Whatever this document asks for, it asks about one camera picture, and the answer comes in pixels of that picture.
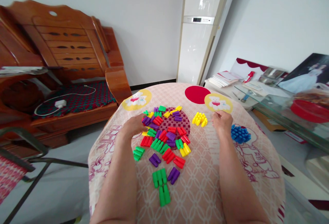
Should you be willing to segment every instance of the round table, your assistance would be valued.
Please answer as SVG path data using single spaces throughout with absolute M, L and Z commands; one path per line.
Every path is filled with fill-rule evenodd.
M 164 126 L 181 126 L 191 141 L 191 153 L 184 157 L 183 169 L 172 162 L 162 162 L 155 168 L 149 158 L 157 153 L 152 148 L 136 162 L 138 180 L 137 222 L 138 223 L 225 223 L 219 186 L 219 139 L 211 123 L 215 110 L 224 110 L 233 116 L 233 123 L 244 126 L 251 134 L 251 140 L 238 144 L 234 142 L 242 166 L 272 223 L 283 223 L 284 179 L 277 152 L 266 135 L 240 103 L 200 86 L 186 83 L 154 85 L 138 91 L 126 99 L 113 114 L 102 133 L 91 148 L 89 164 L 90 214 L 99 198 L 99 192 L 106 177 L 115 148 L 115 137 L 122 125 L 132 116 L 154 107 L 165 106 L 173 110 L 182 106 L 182 122 L 164 118 Z M 192 124 L 197 112 L 208 118 L 205 127 Z M 140 146 L 143 136 L 133 137 L 131 146 Z M 181 157 L 178 150 L 174 153 Z M 174 185 L 167 183 L 171 202 L 160 207 L 159 189 L 155 189 L 152 173 L 162 168 L 167 176 L 176 167 L 181 173 Z

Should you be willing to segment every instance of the wooden sofa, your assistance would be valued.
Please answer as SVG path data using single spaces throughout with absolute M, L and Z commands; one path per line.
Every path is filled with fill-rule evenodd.
M 70 85 L 78 79 L 104 77 L 115 98 L 115 103 L 93 110 L 32 119 L 31 107 L 33 110 L 44 101 L 40 91 L 29 82 L 28 85 L 32 86 L 30 95 L 25 94 L 25 100 L 29 100 L 30 110 L 26 110 L 22 104 L 25 101 L 12 105 L 14 100 L 23 96 L 12 88 L 24 82 L 26 86 L 26 81 L 35 76 L 0 78 L 0 115 L 3 116 L 0 128 L 27 128 L 47 146 L 64 145 L 68 131 L 109 119 L 120 103 L 132 95 L 113 29 L 102 27 L 95 17 L 68 6 L 47 6 L 27 0 L 0 7 L 0 49 L 3 48 L 5 50 L 0 51 L 1 66 L 46 66 L 63 85 Z M 52 94 L 60 87 L 47 73 L 37 78 Z M 14 138 L 8 136 L 2 142 L 7 149 L 20 156 L 34 152 L 30 148 L 22 149 L 19 142 L 12 142 Z

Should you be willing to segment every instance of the yellow circle print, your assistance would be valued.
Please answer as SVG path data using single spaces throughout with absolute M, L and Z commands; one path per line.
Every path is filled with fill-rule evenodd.
M 230 99 L 217 93 L 207 94 L 205 97 L 205 104 L 211 111 L 223 110 L 227 113 L 231 113 L 233 110 Z
M 127 111 L 141 109 L 150 102 L 152 94 L 148 90 L 139 90 L 136 94 L 130 96 L 122 102 L 122 106 Z

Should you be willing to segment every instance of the metal bowl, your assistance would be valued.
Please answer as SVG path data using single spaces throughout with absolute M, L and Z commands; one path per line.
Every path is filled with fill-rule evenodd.
M 269 67 L 269 68 L 267 68 L 267 70 L 264 72 L 263 75 L 268 78 L 277 79 L 280 76 L 282 76 L 283 73 L 285 73 L 285 70 L 279 70 L 279 69 Z
M 262 82 L 266 85 L 275 85 L 277 83 L 278 79 L 273 79 L 273 78 L 269 78 L 264 75 L 261 75 L 260 78 L 258 79 L 258 81 Z

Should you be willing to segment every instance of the blue building block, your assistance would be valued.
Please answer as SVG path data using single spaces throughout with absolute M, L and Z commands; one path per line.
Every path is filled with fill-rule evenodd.
M 241 126 L 232 125 L 231 137 L 238 144 L 248 142 L 251 139 L 251 134 L 248 133 L 247 128 L 242 128 Z

